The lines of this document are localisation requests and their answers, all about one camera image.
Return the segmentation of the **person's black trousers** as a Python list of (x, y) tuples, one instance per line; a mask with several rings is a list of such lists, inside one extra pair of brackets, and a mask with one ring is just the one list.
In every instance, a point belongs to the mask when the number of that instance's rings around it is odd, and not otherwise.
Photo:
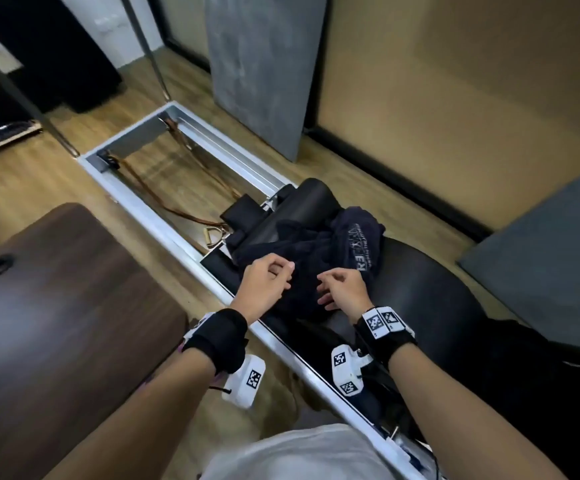
[(580, 362), (516, 321), (484, 319), (464, 346), (462, 382), (580, 480)]

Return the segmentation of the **dark navy printed garment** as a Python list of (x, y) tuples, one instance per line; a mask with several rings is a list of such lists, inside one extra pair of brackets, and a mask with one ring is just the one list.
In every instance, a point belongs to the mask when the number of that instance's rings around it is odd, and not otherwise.
[(326, 320), (329, 312), (318, 305), (317, 276), (333, 268), (358, 270), (367, 290), (372, 290), (382, 265), (385, 227), (368, 211), (348, 207), (316, 226), (282, 219), (275, 230), (276, 241), (242, 244), (230, 251), (241, 274), (247, 265), (270, 253), (294, 262), (292, 287), (272, 307), (274, 316)]

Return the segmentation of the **black right wristband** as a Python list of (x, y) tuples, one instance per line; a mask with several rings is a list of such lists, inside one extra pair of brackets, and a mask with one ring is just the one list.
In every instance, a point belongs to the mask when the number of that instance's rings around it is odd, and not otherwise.
[(407, 332), (390, 333), (388, 336), (375, 340), (373, 339), (365, 325), (353, 325), (353, 329), (358, 336), (363, 348), (381, 364), (385, 369), (389, 368), (389, 362), (395, 352), (407, 344), (416, 346), (416, 339), (412, 339)]

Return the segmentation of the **black wood-edged platform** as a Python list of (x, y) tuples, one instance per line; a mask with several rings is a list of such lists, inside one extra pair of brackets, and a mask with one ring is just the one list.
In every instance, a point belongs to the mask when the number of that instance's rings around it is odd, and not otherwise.
[(0, 127), (0, 150), (12, 144), (35, 136), (43, 131), (36, 120), (25, 120), (8, 123)]

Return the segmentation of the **black wristband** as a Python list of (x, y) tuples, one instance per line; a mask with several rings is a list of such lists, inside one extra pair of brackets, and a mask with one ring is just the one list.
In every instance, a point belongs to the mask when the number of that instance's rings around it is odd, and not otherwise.
[(412, 339), (407, 332), (390, 333), (388, 336), (375, 340), (373, 339), (365, 325), (353, 325), (353, 329), (358, 336), (363, 348), (381, 364), (385, 369), (389, 368), (389, 362), (395, 352), (407, 344), (416, 346), (416, 339)]
[(180, 352), (198, 349), (214, 364), (216, 375), (233, 374), (245, 361), (248, 323), (232, 308), (208, 313), (184, 336)]

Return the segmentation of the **dark brown wooden box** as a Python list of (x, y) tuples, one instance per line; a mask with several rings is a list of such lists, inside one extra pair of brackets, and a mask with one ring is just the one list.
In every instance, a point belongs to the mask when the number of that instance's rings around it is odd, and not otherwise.
[(84, 206), (0, 245), (0, 480), (41, 480), (181, 343), (183, 308)]

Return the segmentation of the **person's right forearm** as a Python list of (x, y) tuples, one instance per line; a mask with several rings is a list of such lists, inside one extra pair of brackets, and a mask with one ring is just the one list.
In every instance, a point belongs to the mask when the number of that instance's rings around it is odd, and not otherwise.
[(449, 480), (567, 480), (541, 450), (413, 344), (389, 372)]

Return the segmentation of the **dark grey slate panel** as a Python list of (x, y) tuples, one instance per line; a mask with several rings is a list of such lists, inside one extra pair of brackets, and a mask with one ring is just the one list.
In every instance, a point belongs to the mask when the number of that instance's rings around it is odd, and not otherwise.
[(580, 177), (458, 263), (544, 337), (580, 349)]

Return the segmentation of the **person's right hand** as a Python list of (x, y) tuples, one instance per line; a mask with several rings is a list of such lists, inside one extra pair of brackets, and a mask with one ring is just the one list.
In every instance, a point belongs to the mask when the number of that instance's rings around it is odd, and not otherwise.
[(320, 297), (325, 293), (331, 293), (352, 325), (358, 323), (361, 316), (374, 307), (366, 283), (356, 269), (334, 268), (318, 274), (317, 279)]

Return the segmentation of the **white marker tags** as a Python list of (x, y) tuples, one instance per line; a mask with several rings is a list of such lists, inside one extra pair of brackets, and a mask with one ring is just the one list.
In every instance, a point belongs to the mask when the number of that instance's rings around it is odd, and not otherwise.
[(416, 339), (413, 329), (400, 317), (400, 315), (390, 306), (379, 306), (368, 309), (357, 323), (359, 326), (365, 325), (370, 336), (375, 339), (382, 339), (390, 333), (407, 332)]

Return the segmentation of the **person's left forearm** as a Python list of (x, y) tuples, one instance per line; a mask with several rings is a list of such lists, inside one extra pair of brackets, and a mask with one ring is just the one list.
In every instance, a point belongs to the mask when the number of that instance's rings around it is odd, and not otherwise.
[(160, 480), (215, 372), (203, 352), (186, 350), (44, 480)]

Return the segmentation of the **person's left hand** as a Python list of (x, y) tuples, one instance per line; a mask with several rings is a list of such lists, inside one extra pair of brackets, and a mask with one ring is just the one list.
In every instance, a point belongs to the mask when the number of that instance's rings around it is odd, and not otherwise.
[(283, 292), (273, 292), (269, 279), (292, 279), (295, 264), (277, 254), (258, 258), (245, 269), (243, 279), (229, 308), (237, 311), (248, 325), (259, 320), (278, 302)]

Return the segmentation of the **black padded reformer carriage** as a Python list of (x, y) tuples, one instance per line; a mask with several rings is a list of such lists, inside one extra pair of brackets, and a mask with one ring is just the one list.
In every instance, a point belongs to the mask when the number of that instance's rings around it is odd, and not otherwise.
[[(468, 386), (467, 353), (485, 313), (459, 277), (423, 252), (387, 239), (371, 298), (377, 305), (392, 307), (414, 330), (420, 349)], [(334, 390), (330, 363), (333, 348), (343, 344), (361, 347), (342, 312), (320, 322), (269, 313), (262, 322)], [(399, 428), (407, 437), (423, 441), (386, 368), (372, 363), (362, 368), (362, 380), (363, 390), (345, 398), (354, 412), (384, 438)]]

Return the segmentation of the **black left wristband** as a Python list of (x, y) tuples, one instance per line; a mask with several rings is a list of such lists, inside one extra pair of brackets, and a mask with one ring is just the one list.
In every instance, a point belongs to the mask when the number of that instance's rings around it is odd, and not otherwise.
[(214, 364), (216, 375), (233, 374), (245, 361), (248, 323), (232, 308), (208, 313), (184, 336), (180, 352), (198, 349)]

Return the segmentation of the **large black cabinet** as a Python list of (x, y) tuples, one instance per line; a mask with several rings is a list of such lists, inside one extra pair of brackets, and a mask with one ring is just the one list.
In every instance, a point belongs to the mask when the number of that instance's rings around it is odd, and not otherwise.
[(122, 78), (62, 0), (0, 0), (0, 43), (39, 89), (87, 112), (118, 92)]

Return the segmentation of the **tall grey stone panel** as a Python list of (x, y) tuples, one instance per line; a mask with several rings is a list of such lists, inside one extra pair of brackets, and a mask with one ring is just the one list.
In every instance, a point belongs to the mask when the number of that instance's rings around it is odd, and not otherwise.
[(328, 0), (205, 0), (216, 103), (298, 158)]

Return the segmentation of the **silver metal pole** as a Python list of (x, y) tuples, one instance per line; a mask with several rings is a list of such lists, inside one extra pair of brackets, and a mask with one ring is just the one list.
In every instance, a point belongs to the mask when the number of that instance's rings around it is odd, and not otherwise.
[(41, 126), (48, 131), (61, 144), (61, 146), (75, 159), (79, 158), (81, 154), (69, 142), (64, 134), (51, 122), (45, 113), (43, 113), (36, 104), (13, 83), (13, 81), (0, 69), (0, 85), (23, 109), (30, 113), (30, 115), (41, 124)]
[(151, 65), (152, 71), (158, 81), (161, 93), (165, 99), (166, 102), (171, 102), (172, 101), (172, 97), (170, 95), (170, 92), (168, 90), (168, 88), (166, 87), (166, 83), (165, 80), (163, 78), (163, 75), (158, 67), (156, 58), (152, 52), (152, 49), (150, 48), (150, 44), (144, 34), (144, 31), (142, 29), (141, 23), (139, 21), (139, 18), (134, 10), (134, 7), (131, 3), (131, 0), (120, 0), (124, 11), (126, 12), (128, 21), (130, 26), (132, 27), (132, 30), (134, 31), (135, 37), (138, 40), (144, 57), (148, 60), (148, 62)]

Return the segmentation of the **person's white shirt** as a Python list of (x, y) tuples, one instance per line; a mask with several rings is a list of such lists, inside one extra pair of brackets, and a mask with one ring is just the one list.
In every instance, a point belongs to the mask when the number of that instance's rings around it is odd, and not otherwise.
[(397, 480), (354, 428), (331, 424), (287, 431), (223, 451), (199, 480)]

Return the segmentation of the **black padded headrest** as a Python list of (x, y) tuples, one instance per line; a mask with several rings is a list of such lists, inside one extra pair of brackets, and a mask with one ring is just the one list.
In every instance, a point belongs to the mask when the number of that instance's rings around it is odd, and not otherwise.
[(277, 226), (280, 223), (292, 222), (310, 229), (320, 228), (341, 210), (341, 204), (324, 182), (308, 178), (264, 220), (256, 243), (278, 241)]

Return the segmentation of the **black shoulder rest block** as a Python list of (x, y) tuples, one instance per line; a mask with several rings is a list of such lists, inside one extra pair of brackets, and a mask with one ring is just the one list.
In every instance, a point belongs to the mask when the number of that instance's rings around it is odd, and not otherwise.
[(220, 215), (221, 220), (233, 231), (246, 234), (266, 217), (266, 211), (248, 194), (243, 194)]

